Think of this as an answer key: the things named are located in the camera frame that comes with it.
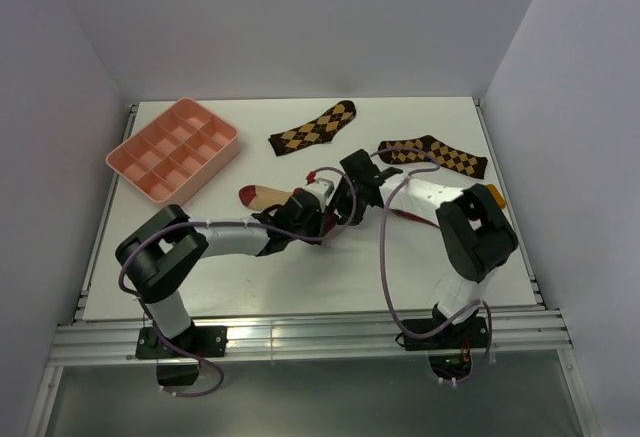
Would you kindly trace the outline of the tan maroon purple-striped sock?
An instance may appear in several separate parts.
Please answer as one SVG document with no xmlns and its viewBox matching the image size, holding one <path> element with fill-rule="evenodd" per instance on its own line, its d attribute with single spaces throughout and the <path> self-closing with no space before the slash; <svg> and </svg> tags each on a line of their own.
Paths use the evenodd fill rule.
<svg viewBox="0 0 640 437">
<path fill-rule="evenodd" d="M 247 185 L 239 190 L 238 196 L 245 207 L 256 211 L 260 215 L 265 215 L 266 222 L 272 225 L 272 213 L 276 210 L 276 207 L 284 204 L 295 191 L 304 191 L 303 187 L 298 187 L 291 192 L 286 192 L 265 186 Z M 321 237 L 325 236 L 337 226 L 337 216 L 334 213 L 329 213 L 327 206 L 324 212 L 325 220 Z"/>
</svg>

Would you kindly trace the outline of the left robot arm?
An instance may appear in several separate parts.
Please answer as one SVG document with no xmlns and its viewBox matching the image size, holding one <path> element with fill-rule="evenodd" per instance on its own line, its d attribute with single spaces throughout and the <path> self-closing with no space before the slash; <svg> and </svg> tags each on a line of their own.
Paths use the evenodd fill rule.
<svg viewBox="0 0 640 437">
<path fill-rule="evenodd" d="M 245 219 L 195 221 L 171 204 L 119 244 L 120 278 L 128 279 L 159 328 L 159 345 L 183 356 L 195 343 L 195 332 L 179 288 L 202 259 L 214 256 L 268 256 L 301 240 L 318 243 L 327 198 L 297 189 L 284 205 Z"/>
</svg>

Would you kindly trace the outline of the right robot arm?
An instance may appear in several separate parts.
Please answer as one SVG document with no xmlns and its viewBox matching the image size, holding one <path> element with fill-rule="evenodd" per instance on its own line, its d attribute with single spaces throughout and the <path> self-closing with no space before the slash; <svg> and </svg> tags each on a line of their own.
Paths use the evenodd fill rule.
<svg viewBox="0 0 640 437">
<path fill-rule="evenodd" d="M 443 346 L 457 345 L 466 336 L 466 321 L 480 306 L 489 281 L 518 247 L 494 188 L 443 186 L 403 173 L 353 177 L 351 181 L 353 187 L 341 181 L 331 200 L 341 217 L 348 218 L 356 203 L 354 220 L 367 208 L 379 207 L 424 220 L 440 230 L 453 274 L 434 307 L 433 335 Z"/>
</svg>

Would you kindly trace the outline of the brown argyle sock left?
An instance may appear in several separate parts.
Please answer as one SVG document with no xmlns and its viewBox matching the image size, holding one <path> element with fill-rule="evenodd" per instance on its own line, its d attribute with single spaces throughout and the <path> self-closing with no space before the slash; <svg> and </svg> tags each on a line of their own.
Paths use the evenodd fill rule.
<svg viewBox="0 0 640 437">
<path fill-rule="evenodd" d="M 289 155 L 311 146 L 330 143 L 336 134 L 351 123 L 357 115 L 355 103 L 342 100 L 322 115 L 301 126 L 271 134 L 268 137 L 275 155 Z"/>
</svg>

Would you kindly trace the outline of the brown argyle sock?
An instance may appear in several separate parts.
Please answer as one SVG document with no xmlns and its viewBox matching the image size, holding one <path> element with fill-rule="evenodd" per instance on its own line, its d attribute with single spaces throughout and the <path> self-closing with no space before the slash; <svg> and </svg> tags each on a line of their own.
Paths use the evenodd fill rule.
<svg viewBox="0 0 640 437">
<path fill-rule="evenodd" d="M 271 134 L 268 137 L 275 155 L 289 155 L 311 146 L 330 143 L 336 134 L 351 123 L 357 115 L 355 103 L 342 100 L 322 115 L 301 126 Z"/>
<path fill-rule="evenodd" d="M 488 159 L 445 144 L 432 135 L 405 140 L 387 140 L 378 145 L 376 155 L 390 165 L 434 161 L 440 167 L 483 180 Z"/>
</svg>

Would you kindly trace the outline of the brown argyle sock right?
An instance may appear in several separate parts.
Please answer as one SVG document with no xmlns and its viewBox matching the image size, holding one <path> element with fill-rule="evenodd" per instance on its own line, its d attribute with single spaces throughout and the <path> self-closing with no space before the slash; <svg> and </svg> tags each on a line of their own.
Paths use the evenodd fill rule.
<svg viewBox="0 0 640 437">
<path fill-rule="evenodd" d="M 432 135 L 405 140 L 387 140 L 378 145 L 376 155 L 390 165 L 434 161 L 440 167 L 483 180 L 488 159 L 445 144 Z"/>
</svg>

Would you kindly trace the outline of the pink divided organizer tray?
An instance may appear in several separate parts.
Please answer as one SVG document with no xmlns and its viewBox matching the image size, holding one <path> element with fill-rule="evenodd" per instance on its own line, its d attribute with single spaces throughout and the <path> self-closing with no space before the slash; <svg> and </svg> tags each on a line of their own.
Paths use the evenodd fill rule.
<svg viewBox="0 0 640 437">
<path fill-rule="evenodd" d="M 106 157 L 152 203 L 185 204 L 240 152 L 236 127 L 182 98 Z"/>
</svg>

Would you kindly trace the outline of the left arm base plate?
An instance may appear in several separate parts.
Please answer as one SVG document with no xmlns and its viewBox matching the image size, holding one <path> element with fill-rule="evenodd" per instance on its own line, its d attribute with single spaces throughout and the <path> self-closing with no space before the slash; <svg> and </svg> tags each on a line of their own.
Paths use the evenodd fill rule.
<svg viewBox="0 0 640 437">
<path fill-rule="evenodd" d="M 227 328 L 225 326 L 196 326 L 193 337 L 187 344 L 175 341 L 174 346 L 185 348 L 190 354 L 200 357 L 219 358 L 225 355 Z M 171 350 L 158 337 L 152 327 L 143 327 L 138 335 L 135 358 L 138 360 L 156 360 L 183 358 L 184 355 Z"/>
</svg>

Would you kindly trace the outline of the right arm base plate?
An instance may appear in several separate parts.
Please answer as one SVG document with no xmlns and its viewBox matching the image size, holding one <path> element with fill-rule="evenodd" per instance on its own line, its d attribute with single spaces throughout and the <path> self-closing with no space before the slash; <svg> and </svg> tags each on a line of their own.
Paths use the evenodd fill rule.
<svg viewBox="0 0 640 437">
<path fill-rule="evenodd" d="M 485 348 L 489 337 L 486 320 L 476 316 L 464 323 L 449 325 L 427 339 L 399 333 L 395 342 L 407 351 L 470 350 Z"/>
</svg>

